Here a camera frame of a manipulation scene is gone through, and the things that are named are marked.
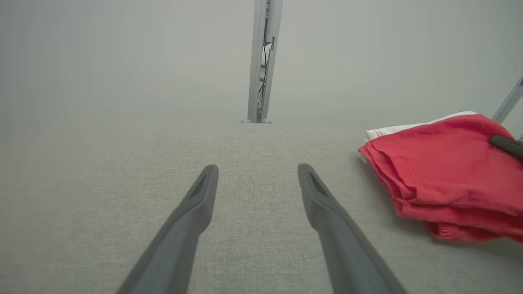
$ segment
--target vertical metal beam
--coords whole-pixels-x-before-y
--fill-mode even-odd
[[[267,13],[267,0],[254,0],[254,25],[253,25],[253,47],[251,55],[251,75],[249,83],[249,105],[247,119],[256,122],[258,111],[258,90],[260,81],[260,69],[262,64],[265,16]]]
[[[269,112],[270,90],[272,89],[272,73],[274,72],[274,64],[276,61],[276,50],[278,49],[278,40],[280,33],[281,12],[283,10],[283,0],[271,0],[269,9],[269,19],[267,21],[267,36],[266,41],[271,42],[270,59],[267,64],[267,78],[265,79],[265,93],[263,101],[263,109],[261,113],[262,122],[267,118]]]
[[[503,101],[503,104],[501,104],[499,109],[496,111],[496,114],[494,114],[492,120],[498,123],[502,123],[505,120],[505,118],[507,118],[508,114],[512,111],[514,106],[516,106],[516,103],[518,103],[522,95],[523,78],[520,78],[516,86],[514,86],[514,88],[510,92],[510,94],[508,94],[505,101]]]

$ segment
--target red towel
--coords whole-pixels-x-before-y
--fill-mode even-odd
[[[512,138],[483,115],[449,118],[379,137],[359,149],[400,217],[425,222],[434,237],[523,242],[523,163],[492,147]]]

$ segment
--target gray table surface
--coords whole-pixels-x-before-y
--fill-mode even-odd
[[[311,164],[410,293],[522,293],[523,245],[434,241],[398,218],[363,131],[173,123],[57,126],[2,142],[0,292],[114,293],[202,168],[213,219],[190,293],[331,293],[297,178]]]

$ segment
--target white cloth edge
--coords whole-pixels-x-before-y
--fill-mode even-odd
[[[431,123],[442,121],[444,119],[448,119],[451,117],[464,116],[464,115],[476,115],[476,114],[477,113],[475,113],[473,111],[461,111],[461,112],[447,115],[445,117],[438,118],[438,119],[435,119],[433,121],[426,122],[426,123],[415,123],[412,125],[402,125],[402,126],[393,126],[393,127],[386,127],[386,128],[381,128],[381,129],[367,130],[367,131],[365,131],[365,143],[372,141],[376,138],[382,137],[384,135],[391,135],[391,134],[395,134],[395,133],[398,133],[398,132],[401,132],[404,130],[408,130],[411,128],[415,128],[415,127],[419,127],[419,126],[423,126],[423,125],[429,125]]]

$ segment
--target textured fabric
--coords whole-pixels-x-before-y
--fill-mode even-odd
[[[404,130],[412,129],[415,127],[423,126],[423,125],[429,125],[431,123],[435,123],[438,121],[442,121],[447,118],[456,117],[456,116],[464,116],[464,115],[475,115],[476,113],[473,111],[461,111],[455,114],[447,115],[442,118],[435,119],[433,121],[429,121],[426,123],[414,123],[412,125],[401,125],[401,126],[393,126],[393,127],[386,127],[386,128],[380,128],[380,129],[374,129],[374,130],[367,130],[365,131],[365,143],[374,140],[378,137],[385,136],[385,135],[392,135]]]
[[[220,179],[190,293],[331,293],[297,177],[311,164],[410,293],[521,293],[523,248],[435,242],[398,218],[363,130],[56,126],[2,142],[0,292],[114,293],[207,164]]]
[[[428,222],[442,240],[523,240],[523,163],[490,146],[510,138],[482,115],[459,116],[405,130],[360,148],[401,217]]]

